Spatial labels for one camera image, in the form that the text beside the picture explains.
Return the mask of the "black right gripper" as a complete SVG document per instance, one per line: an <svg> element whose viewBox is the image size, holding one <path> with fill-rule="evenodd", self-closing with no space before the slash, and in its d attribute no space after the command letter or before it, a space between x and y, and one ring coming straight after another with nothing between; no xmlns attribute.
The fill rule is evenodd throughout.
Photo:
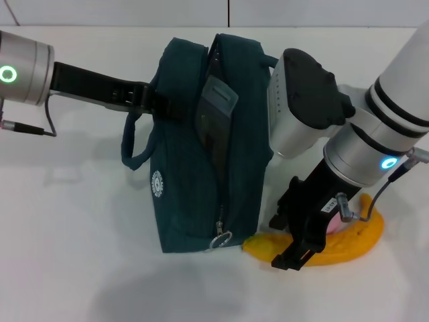
<svg viewBox="0 0 429 322"><path fill-rule="evenodd" d="M300 270L326 245L326 230L330 220L338 211L333 205L338 193L354 197L360 187L339 178L321 160L305 180L293 177L287 191L278 201L277 213L270 219L269 227L290 230L293 241L281 246L271 261L273 268Z"/></svg>

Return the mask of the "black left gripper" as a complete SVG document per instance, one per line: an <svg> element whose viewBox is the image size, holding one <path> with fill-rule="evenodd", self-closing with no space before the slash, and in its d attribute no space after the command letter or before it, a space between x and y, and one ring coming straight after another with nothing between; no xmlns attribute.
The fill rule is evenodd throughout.
<svg viewBox="0 0 429 322"><path fill-rule="evenodd" d="M50 90L107 109L152 114L158 119L184 121L186 113L149 84L121 80L69 64L55 62Z"/></svg>

